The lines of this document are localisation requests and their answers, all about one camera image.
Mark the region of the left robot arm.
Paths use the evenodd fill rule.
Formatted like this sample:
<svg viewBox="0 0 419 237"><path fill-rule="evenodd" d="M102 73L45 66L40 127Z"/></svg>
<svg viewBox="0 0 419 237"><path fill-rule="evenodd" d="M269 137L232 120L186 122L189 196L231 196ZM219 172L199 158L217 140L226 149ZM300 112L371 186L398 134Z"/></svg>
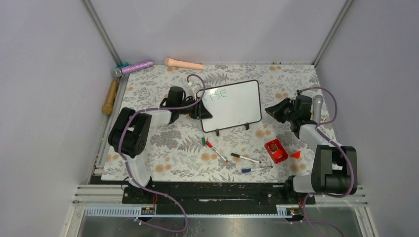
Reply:
<svg viewBox="0 0 419 237"><path fill-rule="evenodd" d="M182 87L172 86L167 98L157 108L140 112L124 107L108 136L108 143L123 158L128 172L129 183L136 187L134 196L142 203L153 198L153 190L147 186L151 174L142 156L148 140L150 128L174 123L180 115L192 119L211 119L201 97L186 96Z"/></svg>

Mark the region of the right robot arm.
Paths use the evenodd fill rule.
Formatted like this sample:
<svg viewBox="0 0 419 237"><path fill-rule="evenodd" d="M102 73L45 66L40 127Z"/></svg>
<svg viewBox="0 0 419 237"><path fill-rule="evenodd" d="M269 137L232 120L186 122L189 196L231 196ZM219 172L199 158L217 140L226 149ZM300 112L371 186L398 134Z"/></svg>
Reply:
<svg viewBox="0 0 419 237"><path fill-rule="evenodd" d="M265 108L276 121L289 122L291 132L315 153L311 174L287 180L290 186L283 190L287 202L298 202L303 193L345 197L357 190L356 150L334 142L321 132L322 105L322 96L298 95Z"/></svg>

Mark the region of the white whiteboard black frame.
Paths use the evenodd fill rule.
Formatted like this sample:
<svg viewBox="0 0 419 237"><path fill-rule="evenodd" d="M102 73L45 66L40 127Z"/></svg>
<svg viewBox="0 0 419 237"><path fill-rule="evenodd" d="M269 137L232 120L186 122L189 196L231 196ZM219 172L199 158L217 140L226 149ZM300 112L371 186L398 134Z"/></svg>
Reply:
<svg viewBox="0 0 419 237"><path fill-rule="evenodd" d="M212 118L201 120L203 132L213 132L236 126L249 128L261 121L259 82L249 80L201 89L196 92Z"/></svg>

